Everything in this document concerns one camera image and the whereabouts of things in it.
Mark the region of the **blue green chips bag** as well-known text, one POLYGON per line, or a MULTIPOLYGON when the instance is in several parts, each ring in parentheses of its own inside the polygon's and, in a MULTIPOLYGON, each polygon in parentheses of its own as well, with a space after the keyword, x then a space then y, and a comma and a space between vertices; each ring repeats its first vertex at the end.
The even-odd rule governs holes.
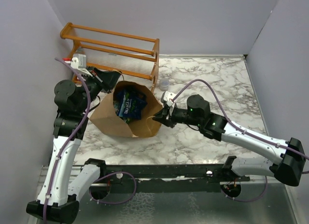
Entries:
POLYGON ((147 96, 141 91, 128 87, 121 90, 114 100, 115 113, 118 117, 131 117, 140 120, 142 110, 147 105, 147 96))

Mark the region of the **brown paper bag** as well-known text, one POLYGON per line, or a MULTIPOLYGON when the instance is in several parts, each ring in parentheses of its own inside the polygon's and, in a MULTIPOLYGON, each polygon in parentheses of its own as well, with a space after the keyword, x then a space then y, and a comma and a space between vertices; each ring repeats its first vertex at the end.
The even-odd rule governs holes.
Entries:
POLYGON ((155 98, 153 93, 144 85, 119 81, 115 89, 106 94, 100 105, 93 111, 89 120, 105 135, 128 137, 128 138, 150 138, 155 136, 161 124, 150 117, 162 109, 162 104, 155 98), (141 119, 126 123, 116 115, 113 102, 122 89, 132 87, 146 95, 146 107, 141 111, 141 119))

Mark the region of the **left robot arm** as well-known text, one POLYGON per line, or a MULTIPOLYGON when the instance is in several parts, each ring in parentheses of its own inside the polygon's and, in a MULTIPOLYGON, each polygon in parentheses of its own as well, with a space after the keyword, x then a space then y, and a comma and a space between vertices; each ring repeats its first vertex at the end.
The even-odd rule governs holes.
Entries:
POLYGON ((54 121, 53 150, 45 181, 36 200, 27 204, 26 212, 46 222, 71 224, 75 221, 79 203, 90 184, 103 182, 107 171, 101 162, 86 167, 69 183, 73 161, 84 137, 91 102, 100 92, 110 93, 121 74, 88 68, 89 75, 82 86, 62 80, 54 88, 58 107, 54 121))

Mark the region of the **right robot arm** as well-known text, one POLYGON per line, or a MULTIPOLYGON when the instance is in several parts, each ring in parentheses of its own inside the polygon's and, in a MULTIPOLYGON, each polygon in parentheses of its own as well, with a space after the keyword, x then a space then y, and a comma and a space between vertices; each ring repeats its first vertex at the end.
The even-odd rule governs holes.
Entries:
POLYGON ((167 127, 176 124, 196 126, 198 131, 211 140, 238 145, 259 155, 258 158, 229 157, 222 176, 227 181, 247 175, 270 176, 289 186, 299 186, 305 166, 305 153, 300 140, 272 138, 241 127, 226 117, 211 112, 210 104, 200 95, 192 95, 187 108, 178 108, 172 102, 173 94, 165 93, 163 108, 153 120, 167 127))

